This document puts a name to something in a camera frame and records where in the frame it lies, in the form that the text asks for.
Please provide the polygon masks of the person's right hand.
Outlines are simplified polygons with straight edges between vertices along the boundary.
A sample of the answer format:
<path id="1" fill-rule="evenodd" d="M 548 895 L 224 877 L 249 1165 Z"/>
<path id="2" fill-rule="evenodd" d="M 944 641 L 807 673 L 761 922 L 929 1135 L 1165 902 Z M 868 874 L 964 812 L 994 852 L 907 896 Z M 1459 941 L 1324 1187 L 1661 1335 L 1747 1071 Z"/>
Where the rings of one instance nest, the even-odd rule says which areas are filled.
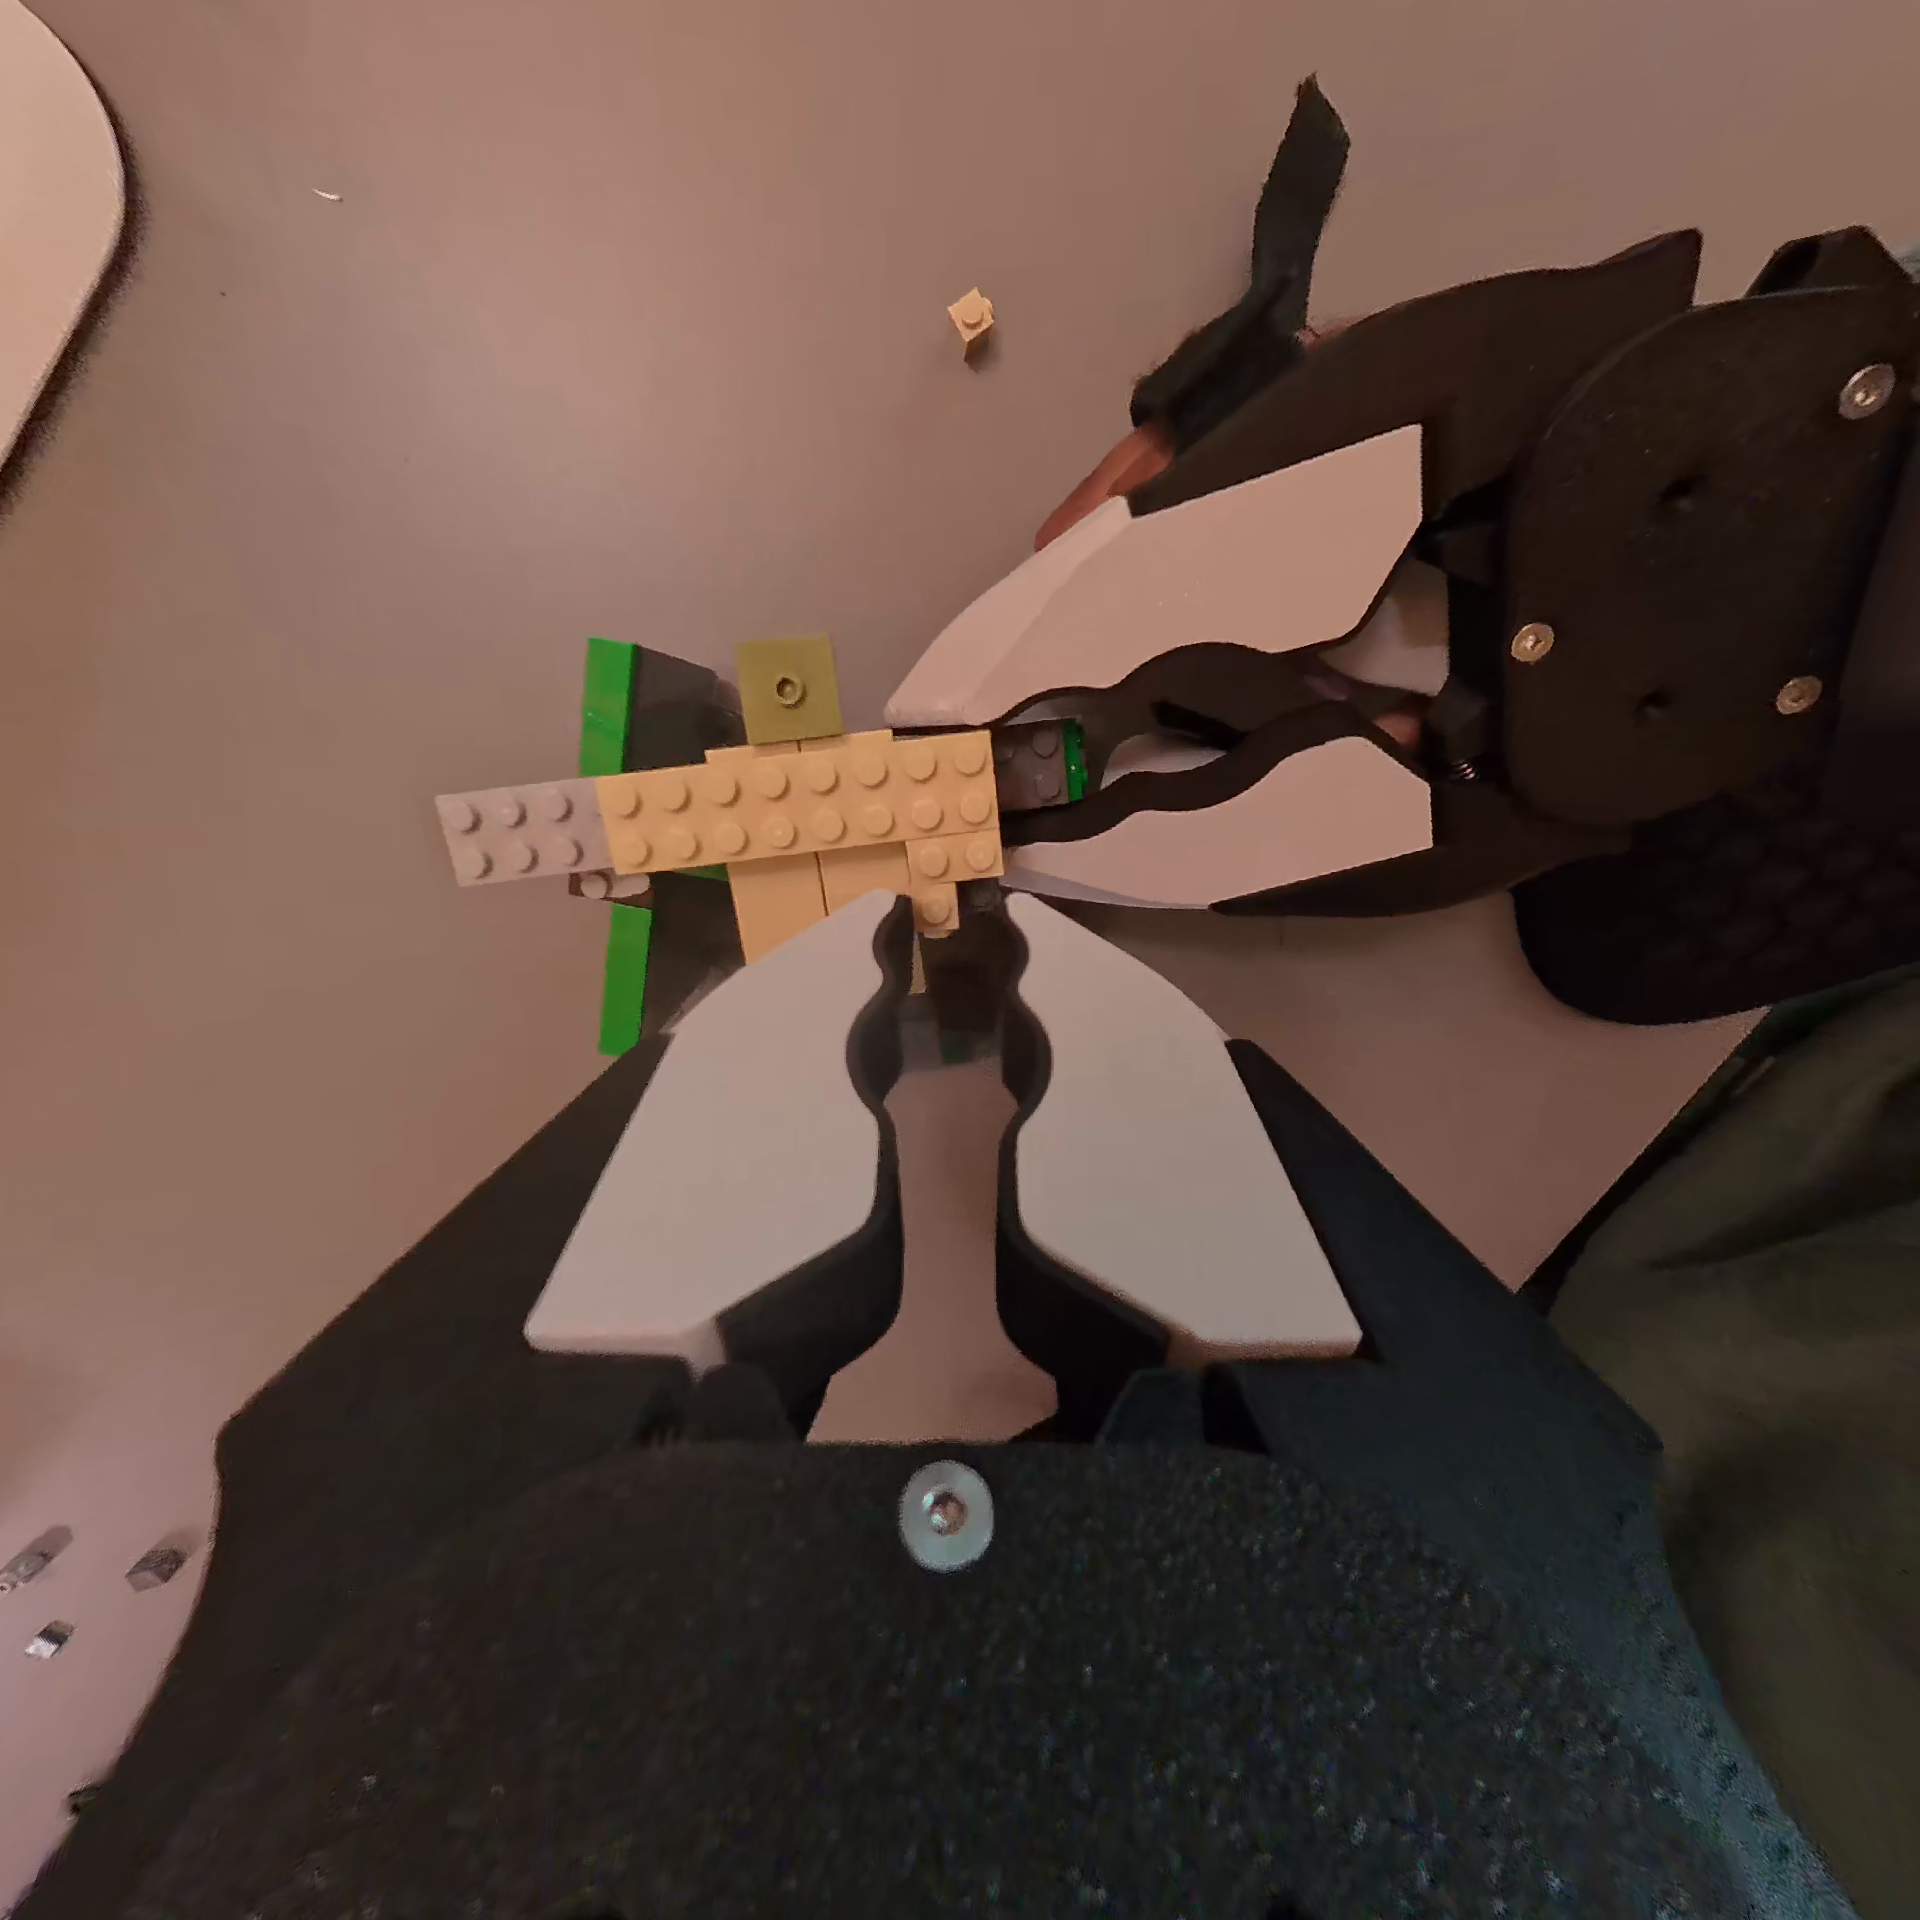
<path id="1" fill-rule="evenodd" d="M 1134 424 L 1115 441 L 1097 464 L 1045 513 L 1035 551 L 1061 540 L 1070 527 L 1086 520 L 1112 498 L 1127 498 L 1156 479 L 1173 459 L 1172 433 L 1161 421 Z"/>

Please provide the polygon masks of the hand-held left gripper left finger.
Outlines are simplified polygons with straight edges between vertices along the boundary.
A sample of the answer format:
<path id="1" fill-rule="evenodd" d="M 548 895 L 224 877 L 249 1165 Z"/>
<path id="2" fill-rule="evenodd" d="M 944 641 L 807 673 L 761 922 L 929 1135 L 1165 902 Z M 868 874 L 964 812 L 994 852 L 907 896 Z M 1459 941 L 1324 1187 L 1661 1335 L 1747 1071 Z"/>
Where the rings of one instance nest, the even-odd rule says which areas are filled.
<path id="1" fill-rule="evenodd" d="M 554 1354 L 771 1381 L 807 1430 L 901 1297 L 908 903 L 868 892 L 686 1014 L 522 1325 Z"/>

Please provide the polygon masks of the toy brick building model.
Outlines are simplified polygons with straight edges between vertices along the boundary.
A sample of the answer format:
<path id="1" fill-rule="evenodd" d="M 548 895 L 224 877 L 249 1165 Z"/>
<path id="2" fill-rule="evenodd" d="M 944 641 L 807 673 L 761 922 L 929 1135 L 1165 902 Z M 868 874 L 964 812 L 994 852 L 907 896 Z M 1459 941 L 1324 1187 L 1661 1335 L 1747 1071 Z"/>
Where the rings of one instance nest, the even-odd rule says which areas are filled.
<path id="1" fill-rule="evenodd" d="M 720 882 L 746 961 L 879 892 L 944 939 L 964 885 L 1004 877 L 1009 816 L 1090 794 L 1077 719 L 829 732 L 829 638 L 751 644 L 742 659 L 751 701 L 708 667 L 591 637 L 579 771 L 434 796 L 463 888 L 554 878 L 604 903 L 606 1058 L 643 1035 L 660 877 Z"/>

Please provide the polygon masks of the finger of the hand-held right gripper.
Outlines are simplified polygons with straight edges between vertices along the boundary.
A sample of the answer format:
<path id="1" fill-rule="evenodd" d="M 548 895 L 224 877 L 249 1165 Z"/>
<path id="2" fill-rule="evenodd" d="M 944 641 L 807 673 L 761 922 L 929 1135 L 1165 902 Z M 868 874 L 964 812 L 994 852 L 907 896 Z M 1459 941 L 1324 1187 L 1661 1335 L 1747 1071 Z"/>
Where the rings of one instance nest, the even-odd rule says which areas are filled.
<path id="1" fill-rule="evenodd" d="M 1014 846 L 1007 823 L 1004 882 L 1055 899 L 1212 908 L 1431 849 L 1428 780 L 1365 738 L 1300 748 L 1207 809 L 1165 806 L 1181 773 L 1214 763 L 1220 750 L 1165 732 L 1123 744 L 1097 794 L 1141 777 L 1149 803 L 1073 841 Z"/>
<path id="2" fill-rule="evenodd" d="M 1403 560 L 1423 517 L 1420 441 L 1410 422 L 1143 516 L 1101 501 L 948 623 L 886 724 L 998 723 L 1191 644 L 1330 652 L 1357 680 L 1439 693 L 1446 584 Z"/>

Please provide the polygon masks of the person's green sweatshirt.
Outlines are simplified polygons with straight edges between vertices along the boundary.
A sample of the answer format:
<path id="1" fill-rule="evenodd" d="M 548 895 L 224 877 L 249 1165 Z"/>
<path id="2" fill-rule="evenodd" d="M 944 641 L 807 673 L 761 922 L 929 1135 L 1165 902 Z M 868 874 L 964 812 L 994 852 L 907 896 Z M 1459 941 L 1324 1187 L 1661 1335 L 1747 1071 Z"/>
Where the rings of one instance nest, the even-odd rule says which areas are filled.
<path id="1" fill-rule="evenodd" d="M 1775 1053 L 1551 1318 L 1657 1430 L 1682 1610 L 1861 1916 L 1918 1907 L 1918 985 Z"/>

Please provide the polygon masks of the white desk stand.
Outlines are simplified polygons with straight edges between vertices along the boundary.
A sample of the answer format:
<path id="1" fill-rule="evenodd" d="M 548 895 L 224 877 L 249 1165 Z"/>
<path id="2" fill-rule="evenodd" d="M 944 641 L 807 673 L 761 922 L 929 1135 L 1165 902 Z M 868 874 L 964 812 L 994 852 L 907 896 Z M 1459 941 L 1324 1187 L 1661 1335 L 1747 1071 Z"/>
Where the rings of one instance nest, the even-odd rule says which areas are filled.
<path id="1" fill-rule="evenodd" d="M 3 456 L 80 337 L 125 226 L 125 168 L 82 61 L 3 5 Z"/>

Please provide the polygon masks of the grey desk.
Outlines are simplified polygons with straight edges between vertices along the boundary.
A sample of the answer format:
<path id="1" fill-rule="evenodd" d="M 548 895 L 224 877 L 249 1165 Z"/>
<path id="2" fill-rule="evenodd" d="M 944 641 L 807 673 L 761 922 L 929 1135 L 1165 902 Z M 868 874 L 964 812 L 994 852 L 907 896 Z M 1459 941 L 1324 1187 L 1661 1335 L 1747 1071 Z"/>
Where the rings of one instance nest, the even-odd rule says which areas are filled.
<path id="1" fill-rule="evenodd" d="M 34 8 L 137 215 L 4 516 L 4 1555 L 73 1530 L 4 1596 L 8 1899 L 214 1431 L 597 1071 L 601 915 L 433 820 L 568 768 L 586 637 L 827 633 L 872 724 L 1234 299 L 1307 75 L 1322 315 L 1916 235 L 1916 5 Z"/>

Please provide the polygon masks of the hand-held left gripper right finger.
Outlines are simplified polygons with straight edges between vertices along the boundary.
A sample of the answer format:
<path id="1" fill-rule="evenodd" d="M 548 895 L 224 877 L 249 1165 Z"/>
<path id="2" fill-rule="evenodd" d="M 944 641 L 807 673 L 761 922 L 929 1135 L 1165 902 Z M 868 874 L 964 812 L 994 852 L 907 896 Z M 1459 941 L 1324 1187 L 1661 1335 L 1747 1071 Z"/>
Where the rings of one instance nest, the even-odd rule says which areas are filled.
<path id="1" fill-rule="evenodd" d="M 1150 1368 L 1350 1359 L 1363 1328 L 1229 1037 L 1138 958 L 1029 895 L 1004 907 L 994 1311 L 1097 1431 Z"/>

